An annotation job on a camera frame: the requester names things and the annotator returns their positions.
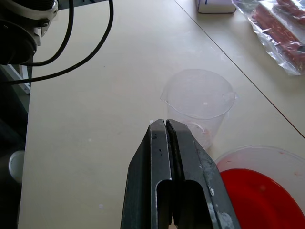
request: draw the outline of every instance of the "black cable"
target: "black cable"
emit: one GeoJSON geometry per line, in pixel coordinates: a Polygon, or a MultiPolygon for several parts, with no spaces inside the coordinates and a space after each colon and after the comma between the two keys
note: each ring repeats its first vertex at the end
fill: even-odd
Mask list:
{"type": "Polygon", "coordinates": [[[74,3],[73,3],[73,0],[69,0],[69,21],[68,21],[68,28],[67,28],[67,31],[66,31],[66,35],[65,35],[65,37],[64,37],[64,39],[63,39],[63,41],[61,43],[61,46],[59,47],[57,52],[54,54],[54,56],[52,56],[51,58],[49,58],[46,61],[37,62],[37,63],[23,63],[21,65],[37,67],[37,66],[47,65],[49,63],[52,63],[54,60],[56,60],[61,55],[61,53],[63,52],[63,50],[67,46],[67,43],[68,43],[69,38],[70,38],[71,33],[72,33],[73,19],[74,19],[74,3]]]}
{"type": "Polygon", "coordinates": [[[8,85],[14,85],[14,84],[20,84],[20,83],[29,83],[29,82],[36,82],[36,81],[41,81],[41,80],[48,80],[66,73],[69,73],[71,71],[73,71],[74,69],[82,66],[83,64],[85,64],[87,61],[89,61],[98,51],[99,49],[102,47],[102,45],[104,44],[106,38],[108,37],[108,34],[111,30],[112,27],[112,23],[113,23],[113,0],[108,0],[109,2],[109,22],[108,22],[108,26],[106,28],[106,31],[101,39],[101,41],[98,43],[98,45],[95,47],[95,49],[82,61],[78,62],[77,64],[73,65],[70,68],[67,68],[65,70],[62,70],[60,72],[51,74],[51,75],[45,75],[45,76],[41,76],[41,77],[37,77],[37,78],[32,78],[32,79],[25,79],[25,80],[15,80],[15,81],[6,81],[6,82],[1,82],[0,84],[8,84],[8,85]]]}

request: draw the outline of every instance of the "white box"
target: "white box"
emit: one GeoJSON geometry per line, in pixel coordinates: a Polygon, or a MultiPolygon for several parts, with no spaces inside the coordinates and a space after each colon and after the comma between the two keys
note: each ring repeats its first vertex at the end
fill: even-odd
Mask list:
{"type": "Polygon", "coordinates": [[[231,0],[196,0],[199,13],[234,13],[231,0]]]}

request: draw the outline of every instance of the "red liquid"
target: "red liquid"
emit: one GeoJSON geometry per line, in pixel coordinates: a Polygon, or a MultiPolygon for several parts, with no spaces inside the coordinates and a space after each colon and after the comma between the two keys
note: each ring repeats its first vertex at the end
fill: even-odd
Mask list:
{"type": "Polygon", "coordinates": [[[248,169],[221,172],[242,229],[302,229],[305,217],[289,193],[248,169]]]}

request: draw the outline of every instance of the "plastic bag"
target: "plastic bag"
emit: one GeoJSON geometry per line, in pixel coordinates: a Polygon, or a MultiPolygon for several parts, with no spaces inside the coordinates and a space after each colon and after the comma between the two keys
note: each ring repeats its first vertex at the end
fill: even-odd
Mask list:
{"type": "Polygon", "coordinates": [[[239,0],[268,54],[289,75],[305,73],[305,0],[239,0]]]}

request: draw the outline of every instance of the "table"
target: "table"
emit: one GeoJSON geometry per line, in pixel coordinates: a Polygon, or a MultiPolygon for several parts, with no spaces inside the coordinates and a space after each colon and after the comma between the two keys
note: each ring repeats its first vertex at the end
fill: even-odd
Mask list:
{"type": "MultiPolygon", "coordinates": [[[[61,77],[33,83],[20,229],[119,228],[126,172],[150,120],[166,119],[160,95],[188,68],[225,77],[239,95],[209,154],[270,145],[304,155],[305,140],[236,65],[173,1],[116,0],[112,31],[97,55],[61,77]]],[[[38,77],[91,52],[108,22],[108,3],[75,8],[66,50],[38,77]]],[[[65,34],[59,12],[35,61],[49,58],[65,34]]]]}
{"type": "Polygon", "coordinates": [[[253,28],[238,10],[204,15],[195,1],[176,0],[274,106],[305,136],[305,77],[292,77],[264,50],[253,28]]]}

